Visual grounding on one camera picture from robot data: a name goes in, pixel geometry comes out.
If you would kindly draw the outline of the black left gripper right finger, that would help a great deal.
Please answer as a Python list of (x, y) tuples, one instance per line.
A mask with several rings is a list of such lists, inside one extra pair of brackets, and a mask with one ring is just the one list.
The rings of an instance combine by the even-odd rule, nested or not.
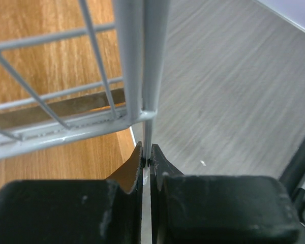
[(153, 243), (296, 243), (285, 187), (262, 175), (185, 175), (158, 145), (150, 159)]

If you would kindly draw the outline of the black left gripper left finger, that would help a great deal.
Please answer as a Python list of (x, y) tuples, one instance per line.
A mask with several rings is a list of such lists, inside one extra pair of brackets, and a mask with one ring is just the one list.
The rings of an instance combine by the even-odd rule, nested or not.
[(0, 189), (0, 243), (140, 243), (138, 142), (107, 179), (14, 180)]

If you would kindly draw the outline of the white wire shelf rack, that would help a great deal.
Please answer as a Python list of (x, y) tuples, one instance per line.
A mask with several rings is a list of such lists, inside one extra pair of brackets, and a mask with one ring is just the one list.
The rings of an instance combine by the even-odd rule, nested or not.
[[(29, 93), (29, 98), (0, 104), (0, 109), (37, 102), (51, 120), (0, 129), (0, 160), (146, 126), (144, 155), (150, 156), (152, 123), (157, 115), (169, 1), (78, 1), (86, 27), (0, 43), (0, 64)], [(1, 51), (81, 35), (90, 38), (102, 80), (38, 95), (3, 58)], [(60, 117), (47, 100), (104, 87), (108, 108)]]

